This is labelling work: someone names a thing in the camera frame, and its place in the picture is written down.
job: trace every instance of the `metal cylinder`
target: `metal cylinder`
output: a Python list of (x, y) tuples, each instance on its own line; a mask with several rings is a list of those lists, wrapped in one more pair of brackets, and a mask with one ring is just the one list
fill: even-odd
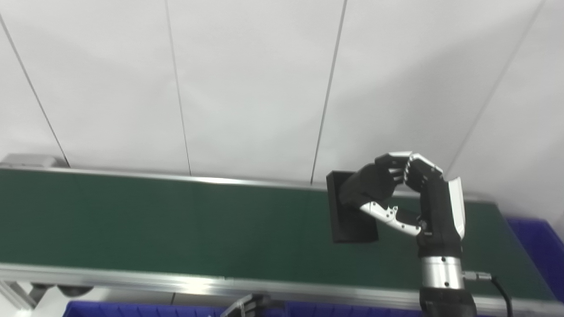
[(424, 257), (421, 266), (424, 287), (464, 289), (459, 258)]

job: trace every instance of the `black cable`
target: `black cable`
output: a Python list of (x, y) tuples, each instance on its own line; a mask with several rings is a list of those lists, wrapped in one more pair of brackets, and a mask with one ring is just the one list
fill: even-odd
[(503, 289), (503, 286), (501, 286), (501, 284), (499, 283), (497, 276), (492, 277), (492, 283), (497, 288), (497, 290), (499, 290), (499, 292), (503, 296), (503, 299), (505, 300), (505, 304), (507, 305), (507, 317), (513, 317), (513, 305), (511, 304), (511, 297), (509, 297), (505, 289)]

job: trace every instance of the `green conveyor belt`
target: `green conveyor belt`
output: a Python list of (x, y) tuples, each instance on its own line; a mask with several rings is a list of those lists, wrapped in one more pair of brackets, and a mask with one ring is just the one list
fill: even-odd
[[(495, 204), (467, 202), (466, 221), (464, 269), (554, 299)], [(0, 263), (418, 289), (414, 238), (378, 227), (377, 243), (333, 244), (320, 191), (0, 169)]]

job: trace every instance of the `blue bin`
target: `blue bin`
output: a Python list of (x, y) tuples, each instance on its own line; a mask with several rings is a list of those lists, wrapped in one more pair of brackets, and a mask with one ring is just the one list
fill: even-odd
[(562, 240), (544, 220), (508, 218), (507, 222), (554, 296), (564, 302), (564, 244)]
[[(223, 307), (143, 305), (72, 301), (63, 317), (219, 317)], [(269, 309), (266, 317), (285, 317), (282, 309)]]
[[(72, 301), (64, 317), (219, 317), (223, 307), (142, 305)], [(268, 309), (265, 317), (420, 317), (415, 310), (288, 302), (286, 310)]]

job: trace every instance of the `robotic hand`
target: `robotic hand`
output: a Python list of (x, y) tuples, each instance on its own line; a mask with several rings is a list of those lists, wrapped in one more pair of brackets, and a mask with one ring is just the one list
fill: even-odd
[[(420, 193), (418, 217), (386, 202), (402, 183)], [(374, 218), (415, 236), (423, 312), (433, 317), (477, 315), (460, 265), (465, 227), (460, 178), (445, 181), (443, 171), (420, 154), (391, 152), (356, 173), (333, 171), (327, 184), (335, 242), (377, 240)]]

